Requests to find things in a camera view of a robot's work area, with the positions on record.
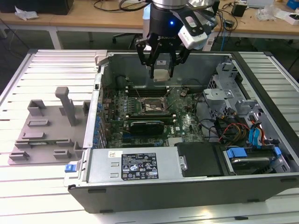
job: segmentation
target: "workbench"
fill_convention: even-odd
[[[55,49],[63,49],[58,31],[81,32],[112,32],[112,33],[142,33],[143,10],[136,12],[109,13],[97,10],[93,7],[95,0],[74,0],[74,5],[68,15],[39,14],[40,18],[23,21],[15,14],[0,14],[0,18],[12,29],[46,30],[49,32]],[[231,1],[221,0],[220,9],[225,3]],[[282,10],[290,11],[286,6],[287,0],[276,2],[276,6]],[[103,3],[105,9],[118,8],[118,1]],[[231,37],[251,38],[275,38],[275,39],[299,39],[299,27],[292,26],[281,19],[276,21],[258,21],[255,18],[256,9],[248,9],[243,17],[238,18],[238,27],[231,33]],[[227,13],[225,19],[234,20]],[[211,33],[204,50],[210,50],[213,39],[217,36],[220,27],[217,26]]]
[[[26,55],[0,96],[0,223],[295,223],[299,220],[299,188],[286,190],[266,202],[167,210],[89,214],[64,187],[64,164],[9,166],[8,156],[28,116],[32,99],[46,106],[61,105],[57,86],[68,86],[74,105],[90,100],[95,50],[39,50]],[[241,52],[250,69],[299,135],[299,87],[271,56]],[[249,85],[243,83],[250,92]],[[234,189],[228,192],[234,196]]]

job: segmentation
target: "power supply label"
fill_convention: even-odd
[[[124,181],[159,179],[156,153],[122,154],[121,178]]]

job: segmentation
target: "wooden desk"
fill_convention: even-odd
[[[47,30],[51,36],[55,49],[62,49],[57,35],[58,31],[83,32],[113,32],[113,33],[142,33],[143,10],[137,12],[109,13],[93,7],[95,0],[74,0],[74,5],[68,15],[39,14],[40,18],[23,21],[14,14],[1,14],[4,20],[13,29]],[[231,0],[221,0],[220,8]],[[287,0],[276,2],[276,6],[290,9],[286,6]],[[103,3],[103,8],[118,8],[118,1],[111,0]],[[276,21],[258,21],[255,17],[256,9],[246,10],[243,17],[238,18],[238,27],[231,36],[252,38],[299,39],[299,26],[292,26],[281,19]],[[227,13],[226,19],[234,20]],[[204,50],[210,50],[211,43],[217,36],[220,27],[211,33]]]
[[[75,0],[69,14],[67,16],[54,15],[50,25],[142,29],[143,10],[122,13],[103,12],[93,7],[94,2],[94,0]],[[102,8],[117,9],[118,1],[106,1]]]
[[[82,31],[90,34],[91,32],[142,33],[143,10],[109,13],[94,8],[95,2],[96,0],[74,0],[74,4],[67,15],[38,14],[40,18],[24,21],[14,13],[0,13],[0,18],[12,29],[48,31],[55,49],[63,49],[57,35],[58,31]],[[118,1],[104,2],[102,7],[116,9],[118,8]],[[0,29],[7,28],[0,23]]]
[[[231,2],[228,0],[222,0],[219,9],[222,9],[223,5]],[[282,2],[275,2],[276,7],[288,11],[294,12],[286,6],[287,0]],[[231,13],[232,7],[227,7],[225,11]],[[223,13],[224,19],[235,21],[235,19],[227,13]],[[299,26],[292,26],[282,19],[276,18],[275,21],[259,21],[256,18],[256,9],[249,8],[245,11],[243,17],[236,17],[238,20],[238,26],[236,30],[231,33],[232,37],[251,37],[251,38],[272,38],[272,39],[299,39]],[[204,46],[205,51],[210,51],[213,45],[214,38],[218,35],[220,26],[214,29],[214,32],[210,34],[209,40]]]

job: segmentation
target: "screw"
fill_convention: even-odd
[[[186,164],[181,163],[181,169],[182,169],[183,171],[187,170],[187,166],[186,166]]]

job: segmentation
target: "motherboard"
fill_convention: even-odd
[[[194,115],[198,94],[172,88],[125,90],[103,88],[97,121],[104,126],[106,148],[171,147],[203,141]],[[94,147],[101,146],[100,141]]]

